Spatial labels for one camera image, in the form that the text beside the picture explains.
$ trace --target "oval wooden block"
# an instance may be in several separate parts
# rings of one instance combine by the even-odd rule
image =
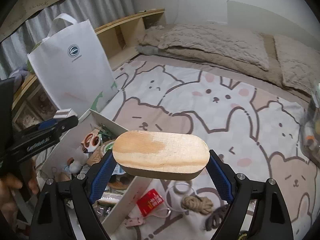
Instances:
[[[170,180],[194,179],[210,157],[206,143],[195,135],[149,131],[121,134],[112,152],[129,174]]]

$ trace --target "pink tag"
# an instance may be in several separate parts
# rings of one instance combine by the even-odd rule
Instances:
[[[141,226],[144,223],[143,218],[130,218],[124,223],[125,227]]]

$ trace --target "plastic container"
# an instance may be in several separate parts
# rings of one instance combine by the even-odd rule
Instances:
[[[318,82],[311,95],[300,135],[302,153],[320,168],[320,83]]]

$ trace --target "white cardboard box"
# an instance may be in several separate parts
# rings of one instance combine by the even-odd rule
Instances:
[[[124,127],[109,120],[98,112],[89,109],[80,117],[79,124],[66,132],[60,142],[53,149],[41,168],[42,173],[44,173],[48,178],[53,178],[54,174],[52,173],[52,168],[54,168],[54,170],[56,169],[57,171],[64,169],[64,167],[67,165],[67,160],[70,157],[74,157],[73,154],[76,152],[72,151],[72,153],[70,153],[68,149],[77,149],[81,145],[81,142],[85,136],[90,133],[95,126],[99,126],[101,124],[105,125],[116,136],[119,136],[127,131],[127,129]],[[39,186],[42,189],[46,178],[37,177],[37,179]],[[124,221],[127,214],[136,205],[137,200],[142,197],[142,194],[148,188],[151,181],[152,179],[150,178],[138,176],[133,179],[122,199],[116,204],[116,206],[108,215],[116,219],[111,219],[108,220],[108,223],[103,223],[103,226],[109,235],[111,235]],[[79,225],[77,225],[75,218],[70,219],[73,229],[77,235],[77,239],[81,239],[82,232]]]

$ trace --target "bag handle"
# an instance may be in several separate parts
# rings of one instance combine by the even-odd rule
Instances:
[[[52,24],[51,24],[51,28],[50,28],[50,31],[47,35],[47,37],[45,37],[42,41],[46,41],[48,38],[50,38],[52,35],[56,34],[57,31],[56,31],[56,25],[57,25],[57,21],[58,19],[62,19],[66,22],[69,22],[71,24],[76,24],[78,23],[76,19],[74,19],[73,17],[71,17],[70,15],[66,14],[66,13],[61,13],[59,14],[57,17],[55,17],[52,21]]]

